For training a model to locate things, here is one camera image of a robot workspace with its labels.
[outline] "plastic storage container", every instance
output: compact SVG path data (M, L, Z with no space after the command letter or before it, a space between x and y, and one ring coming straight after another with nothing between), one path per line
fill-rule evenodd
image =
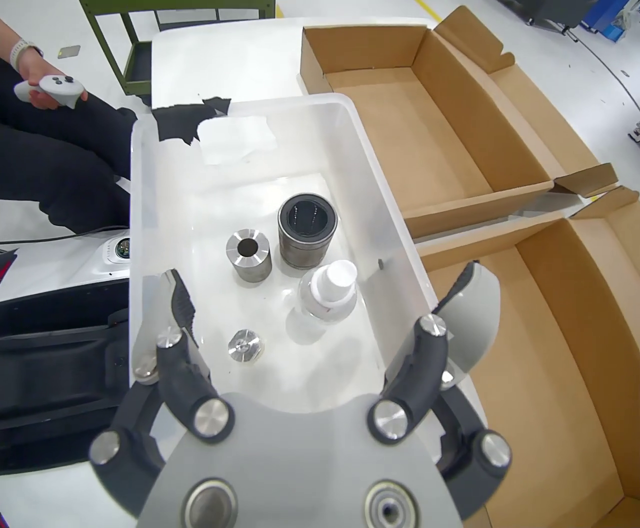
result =
M187 146L159 143L152 118L134 128L132 337L156 275L173 267L191 293L195 335L221 394L313 412L379 392L385 365L436 298L353 103L339 94L241 102L198 133ZM358 268L348 323L313 337L300 332L294 310L305 271L285 264L277 247L279 207L306 192L339 216L323 264L349 259ZM273 271L259 284L238 278L225 255L242 228L261 230L271 245ZM250 365L227 353L243 328L265 345Z

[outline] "open cardboard box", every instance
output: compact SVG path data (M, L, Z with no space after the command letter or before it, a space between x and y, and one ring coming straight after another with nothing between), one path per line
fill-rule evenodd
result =
M617 182L464 6L425 26L305 28L309 93L350 97L414 238Z
M640 526L640 204L620 187L560 212L419 244L442 298L479 259L500 280L495 344L472 372L513 450L493 528Z

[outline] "plastic bottle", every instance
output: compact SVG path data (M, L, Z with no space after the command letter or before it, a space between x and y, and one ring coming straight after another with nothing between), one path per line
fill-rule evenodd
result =
M357 277L358 270L350 260L336 260L307 271L298 288L302 313L328 324L343 321L358 300Z

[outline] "white bottle cap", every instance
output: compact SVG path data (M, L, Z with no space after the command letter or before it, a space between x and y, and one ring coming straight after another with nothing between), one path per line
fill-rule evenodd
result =
M357 278L358 269L350 260L336 260L323 266L317 271L316 300L327 307L347 302L355 293Z

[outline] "small metal part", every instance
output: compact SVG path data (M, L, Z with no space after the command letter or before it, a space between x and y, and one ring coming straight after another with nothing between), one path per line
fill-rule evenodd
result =
M338 216L327 200L310 193L290 197L278 211L280 254L298 269L316 267L326 254L338 226Z
M229 409L221 399L211 398L200 405L193 417L193 427L200 436L212 438L222 431L229 421Z
M257 229L241 229L227 241L227 258L247 282L261 282L271 273L269 241Z
M415 528L418 512L413 497L400 484L382 481L367 494L364 505L369 528Z
M240 330L229 341L231 359L240 363L254 361L264 351L262 339L253 330Z
M511 448L498 433L487 433L480 443L485 458L494 467L507 467L511 462Z
M172 346L178 344L182 339L182 330L177 326L167 325L167 327L162 330L157 337L156 344L158 348L171 348Z
M120 450L120 435L116 431L103 431L93 439L89 459L96 466L104 466Z
M422 316L420 318L420 326L425 332L430 333L434 337L439 337L447 333L447 325L441 317L435 314Z
M388 399L382 399L376 403L373 422L380 434L389 440L404 438L409 425L404 409Z
M198 484L184 505L186 528L231 528L237 515L235 492L229 484L217 479Z
M157 367L155 354L143 354L138 358L138 362L133 368L133 375L139 380L145 380L157 372Z

